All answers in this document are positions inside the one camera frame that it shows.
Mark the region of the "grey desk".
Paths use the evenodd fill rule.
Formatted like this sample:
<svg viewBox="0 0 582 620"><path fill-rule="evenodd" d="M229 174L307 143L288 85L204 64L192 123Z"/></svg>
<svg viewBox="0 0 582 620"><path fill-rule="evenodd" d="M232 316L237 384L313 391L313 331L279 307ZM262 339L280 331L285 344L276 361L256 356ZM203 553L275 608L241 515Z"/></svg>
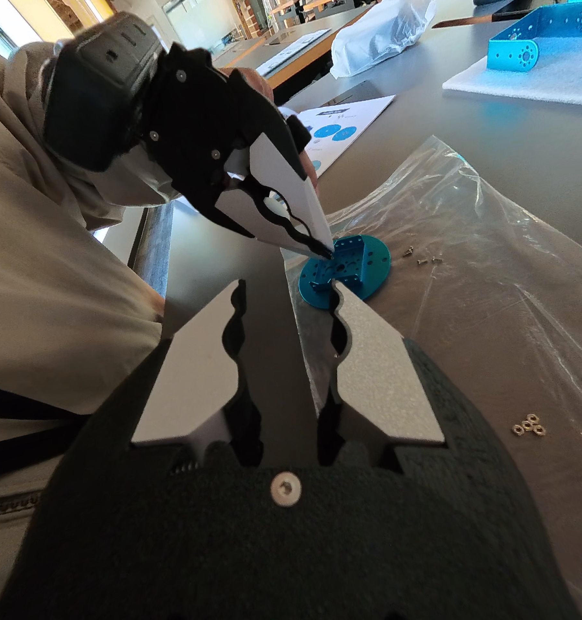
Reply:
<svg viewBox="0 0 582 620"><path fill-rule="evenodd" d="M429 30L417 45L366 73L326 76L283 101L297 112L356 84L363 97L396 95L321 177L326 213L378 188L429 137L463 156L493 188L582 246L582 106L451 92L442 83L485 56L504 24Z"/></svg>

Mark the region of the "long white printed sheet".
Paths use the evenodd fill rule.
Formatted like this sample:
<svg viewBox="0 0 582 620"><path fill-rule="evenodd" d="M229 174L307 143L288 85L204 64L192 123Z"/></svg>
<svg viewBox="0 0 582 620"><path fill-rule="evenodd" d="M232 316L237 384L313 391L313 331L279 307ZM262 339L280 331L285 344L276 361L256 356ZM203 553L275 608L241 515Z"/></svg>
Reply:
<svg viewBox="0 0 582 620"><path fill-rule="evenodd" d="M266 76L270 74L272 71L277 69L280 65L287 62L287 60L295 57L297 54L302 52L304 49L309 47L312 43L322 38L324 35L328 34L331 31L330 28L317 30L312 33L305 34L301 36L299 39L295 40L293 43L285 47L283 50L279 51L275 56L270 58L267 62L256 68L256 72L261 76Z"/></svg>

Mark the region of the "person's left hand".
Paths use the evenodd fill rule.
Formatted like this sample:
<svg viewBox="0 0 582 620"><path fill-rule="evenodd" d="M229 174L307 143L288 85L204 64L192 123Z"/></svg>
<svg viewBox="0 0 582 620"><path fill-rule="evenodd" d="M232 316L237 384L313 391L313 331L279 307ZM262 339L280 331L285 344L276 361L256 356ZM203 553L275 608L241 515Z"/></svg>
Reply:
<svg viewBox="0 0 582 620"><path fill-rule="evenodd" d="M265 96L272 103L274 103L274 95L273 95L273 90L271 86L260 74L256 72L256 70L251 69L251 68L245 68L245 67L239 67L236 69L234 69L233 67L223 67L219 70L226 76L230 76L233 73L233 71L238 71L239 73L242 74L246 82L253 89L255 89L257 92L260 92L263 96ZM310 157L307 155L305 151L300 152L300 160L301 160L304 171L306 172L306 174L309 176L311 180L312 186L314 187L314 190L317 196L319 196L318 176L316 174L316 170L314 166L312 165L312 160L310 159Z"/></svg>

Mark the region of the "wooden side table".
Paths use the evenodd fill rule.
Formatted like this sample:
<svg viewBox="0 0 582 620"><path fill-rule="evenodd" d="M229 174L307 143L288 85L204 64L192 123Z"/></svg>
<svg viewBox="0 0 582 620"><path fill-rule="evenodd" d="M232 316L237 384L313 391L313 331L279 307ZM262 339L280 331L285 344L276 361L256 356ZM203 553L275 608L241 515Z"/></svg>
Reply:
<svg viewBox="0 0 582 620"><path fill-rule="evenodd" d="M359 5L356 1L308 1L301 8L310 20L232 45L215 57L213 63L223 71L252 68L272 89L279 89L326 57L336 35L359 20L374 4L376 1L359 1Z"/></svg>

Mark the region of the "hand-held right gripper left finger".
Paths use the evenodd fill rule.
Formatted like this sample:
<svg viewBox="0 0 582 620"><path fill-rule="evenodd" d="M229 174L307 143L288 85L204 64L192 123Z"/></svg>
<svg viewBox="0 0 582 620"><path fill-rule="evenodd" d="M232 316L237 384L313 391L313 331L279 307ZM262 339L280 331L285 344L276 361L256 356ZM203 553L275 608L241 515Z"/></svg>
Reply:
<svg viewBox="0 0 582 620"><path fill-rule="evenodd" d="M136 447L230 443L227 409L240 392L238 354L224 333L245 313L246 283L235 280L172 337L131 443Z"/></svg>

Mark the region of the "small screws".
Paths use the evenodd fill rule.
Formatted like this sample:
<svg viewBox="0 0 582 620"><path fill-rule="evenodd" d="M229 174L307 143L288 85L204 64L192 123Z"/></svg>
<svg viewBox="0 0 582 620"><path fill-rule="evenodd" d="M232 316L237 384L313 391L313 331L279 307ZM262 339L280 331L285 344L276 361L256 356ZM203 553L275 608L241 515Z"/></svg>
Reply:
<svg viewBox="0 0 582 620"><path fill-rule="evenodd" d="M413 246L409 246L408 248L406 248L406 250L402 253L401 258L402 259L410 259L411 257L414 255L414 247ZM416 259L416 263L417 266L422 267L425 265L429 265L429 264L442 264L444 262L444 259L440 256L433 256L433 257L420 257L418 259Z"/></svg>

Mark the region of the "white foam tray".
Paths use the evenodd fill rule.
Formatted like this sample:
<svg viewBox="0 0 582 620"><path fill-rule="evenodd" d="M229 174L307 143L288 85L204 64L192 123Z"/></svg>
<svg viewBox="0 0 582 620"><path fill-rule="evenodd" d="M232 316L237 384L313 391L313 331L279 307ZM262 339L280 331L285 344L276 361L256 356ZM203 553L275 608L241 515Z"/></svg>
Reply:
<svg viewBox="0 0 582 620"><path fill-rule="evenodd" d="M442 85L443 90L582 105L582 39L539 41L540 58L528 72L497 71L481 58Z"/></svg>

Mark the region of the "person's beige jacket torso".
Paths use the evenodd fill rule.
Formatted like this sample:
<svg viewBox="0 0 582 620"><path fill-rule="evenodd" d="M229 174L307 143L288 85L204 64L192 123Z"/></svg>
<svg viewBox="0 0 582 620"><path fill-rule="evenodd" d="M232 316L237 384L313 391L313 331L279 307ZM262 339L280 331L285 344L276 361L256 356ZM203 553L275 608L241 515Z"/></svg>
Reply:
<svg viewBox="0 0 582 620"><path fill-rule="evenodd" d="M0 91L0 397L91 414L158 344L163 301L94 237Z"/></svg>

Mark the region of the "clear plastic bag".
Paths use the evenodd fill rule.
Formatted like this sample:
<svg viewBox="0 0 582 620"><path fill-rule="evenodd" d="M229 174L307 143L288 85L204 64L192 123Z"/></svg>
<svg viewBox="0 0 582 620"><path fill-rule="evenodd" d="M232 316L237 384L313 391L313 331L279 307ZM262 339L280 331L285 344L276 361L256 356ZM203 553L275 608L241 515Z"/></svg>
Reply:
<svg viewBox="0 0 582 620"><path fill-rule="evenodd" d="M533 494L582 615L582 246L429 137L378 188L326 216L387 245L366 301L480 410ZM414 247L410 259L402 253ZM417 266L420 257L442 264ZM514 424L536 414L545 437Z"/></svg>

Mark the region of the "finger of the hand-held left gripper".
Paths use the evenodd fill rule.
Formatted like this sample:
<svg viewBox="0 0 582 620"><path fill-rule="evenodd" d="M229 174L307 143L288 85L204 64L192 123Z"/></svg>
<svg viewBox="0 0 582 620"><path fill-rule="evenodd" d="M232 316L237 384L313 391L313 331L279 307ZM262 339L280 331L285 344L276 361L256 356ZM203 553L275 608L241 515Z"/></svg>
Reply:
<svg viewBox="0 0 582 620"><path fill-rule="evenodd" d="M331 230L310 178L302 179L267 135L250 146L249 170L257 182L279 194L290 216L303 224L307 234L300 235L300 245L314 255L332 255Z"/></svg>
<svg viewBox="0 0 582 620"><path fill-rule="evenodd" d="M227 190L217 199L216 209L260 242L309 257L328 257L327 248L296 229L274 199L261 203L241 189Z"/></svg>

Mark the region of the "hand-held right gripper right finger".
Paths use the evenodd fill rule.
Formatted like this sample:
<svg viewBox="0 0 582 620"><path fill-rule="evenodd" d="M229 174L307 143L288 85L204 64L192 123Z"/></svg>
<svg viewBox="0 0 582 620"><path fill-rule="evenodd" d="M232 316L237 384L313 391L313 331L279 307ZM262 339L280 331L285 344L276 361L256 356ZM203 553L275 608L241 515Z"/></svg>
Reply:
<svg viewBox="0 0 582 620"><path fill-rule="evenodd" d="M332 302L337 434L365 448L444 446L403 336L341 281L332 283Z"/></svg>

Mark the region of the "white instruction booklet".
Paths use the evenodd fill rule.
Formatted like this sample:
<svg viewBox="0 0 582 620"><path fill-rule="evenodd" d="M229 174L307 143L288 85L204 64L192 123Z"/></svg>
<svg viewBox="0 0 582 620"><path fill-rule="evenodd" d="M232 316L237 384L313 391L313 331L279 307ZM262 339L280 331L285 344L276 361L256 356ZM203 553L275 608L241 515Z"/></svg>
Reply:
<svg viewBox="0 0 582 620"><path fill-rule="evenodd" d="M396 95L359 102L323 106L296 113L280 106L285 118L296 115L310 132L305 147L318 177L333 165L374 120L393 102Z"/></svg>

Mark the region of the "white crumpled wrap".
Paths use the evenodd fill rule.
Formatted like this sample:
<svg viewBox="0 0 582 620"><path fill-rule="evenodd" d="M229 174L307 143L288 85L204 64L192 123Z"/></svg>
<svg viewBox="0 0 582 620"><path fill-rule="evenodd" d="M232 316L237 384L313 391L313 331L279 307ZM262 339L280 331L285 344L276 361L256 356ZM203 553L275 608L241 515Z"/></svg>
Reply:
<svg viewBox="0 0 582 620"><path fill-rule="evenodd" d="M331 75L349 78L394 58L416 44L434 19L437 1L381 1L338 31Z"/></svg>

